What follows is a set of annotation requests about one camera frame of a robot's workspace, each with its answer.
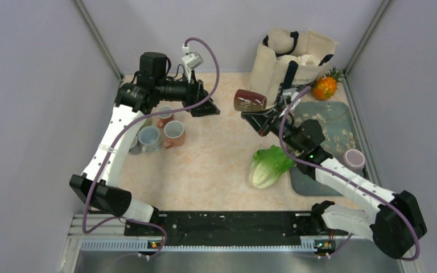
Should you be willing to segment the pink mug small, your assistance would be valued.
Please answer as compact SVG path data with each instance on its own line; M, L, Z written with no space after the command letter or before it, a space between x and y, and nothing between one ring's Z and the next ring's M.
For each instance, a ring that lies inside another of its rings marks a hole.
M158 109L158 112L165 112L165 111L171 111L172 107L170 105L163 105ZM158 115L158 121L156 126L159 129L163 129L166 124L174 120L174 114L173 113L165 113Z

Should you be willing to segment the white grey mug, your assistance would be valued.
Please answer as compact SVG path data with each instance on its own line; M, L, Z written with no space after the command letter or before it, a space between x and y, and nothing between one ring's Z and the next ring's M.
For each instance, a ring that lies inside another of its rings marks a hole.
M141 152L156 152L162 148L160 130L155 126L146 126L138 133Z

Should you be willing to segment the pink mug large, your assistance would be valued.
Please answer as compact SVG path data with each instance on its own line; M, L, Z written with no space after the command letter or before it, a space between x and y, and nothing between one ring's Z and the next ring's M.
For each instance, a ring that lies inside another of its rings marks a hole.
M164 148L179 147L185 143L185 126L180 121L170 121L164 127Z

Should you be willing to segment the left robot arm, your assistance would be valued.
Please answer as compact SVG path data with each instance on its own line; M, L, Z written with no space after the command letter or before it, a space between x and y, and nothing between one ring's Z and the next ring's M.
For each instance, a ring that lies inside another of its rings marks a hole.
M112 117L92 160L80 175L73 175L70 186L84 203L115 217L138 221L146 235L159 230L155 208L132 197L117 186L121 168L132 141L153 108L161 101L181 102L193 117L218 115L219 108L195 77L195 68L203 63L197 52L182 58L184 74L168 76L170 60L163 53L145 52L139 71L130 82L121 85L114 100Z

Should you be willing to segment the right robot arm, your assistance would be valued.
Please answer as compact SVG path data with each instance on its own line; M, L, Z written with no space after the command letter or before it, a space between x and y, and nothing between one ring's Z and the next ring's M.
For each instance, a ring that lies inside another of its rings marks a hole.
M368 239L393 259L414 261L420 255L419 240L427 233L417 198L408 191L385 189L351 171L327 152L320 122L307 119L299 125L288 121L281 110L241 113L262 137L273 133L281 148L300 152L292 156L300 172L326 185L353 201L359 209L351 209L323 201L312 207L311 227L318 234L342 230Z

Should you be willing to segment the brown mug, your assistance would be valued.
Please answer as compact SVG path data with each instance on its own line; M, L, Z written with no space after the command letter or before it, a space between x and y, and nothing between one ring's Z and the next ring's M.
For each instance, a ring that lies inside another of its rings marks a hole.
M238 89L234 95L235 111L260 112L265 110L266 104L267 98L264 95L249 90Z

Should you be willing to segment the mauve cup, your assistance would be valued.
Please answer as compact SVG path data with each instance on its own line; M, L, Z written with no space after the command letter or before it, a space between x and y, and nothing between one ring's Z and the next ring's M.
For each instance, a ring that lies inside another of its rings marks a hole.
M359 173L363 170L366 159L361 151L349 149L343 154L343 163L349 170Z

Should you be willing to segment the light green mug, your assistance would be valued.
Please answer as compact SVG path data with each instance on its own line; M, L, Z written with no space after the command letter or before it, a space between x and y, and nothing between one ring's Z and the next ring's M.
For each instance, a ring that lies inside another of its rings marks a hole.
M144 127L151 126L151 125L152 125L152 118L147 118L144 121L143 125L140 127L139 131L141 131Z

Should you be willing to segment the grey blue mug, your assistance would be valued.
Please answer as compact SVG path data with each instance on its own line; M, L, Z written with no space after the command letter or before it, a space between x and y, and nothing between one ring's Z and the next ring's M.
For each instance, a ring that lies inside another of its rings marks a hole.
M133 140L132 140L132 143L130 145L129 153L132 154L132 155L138 155L141 152L142 152L141 144L140 144L140 142L138 140L138 136L135 135Z

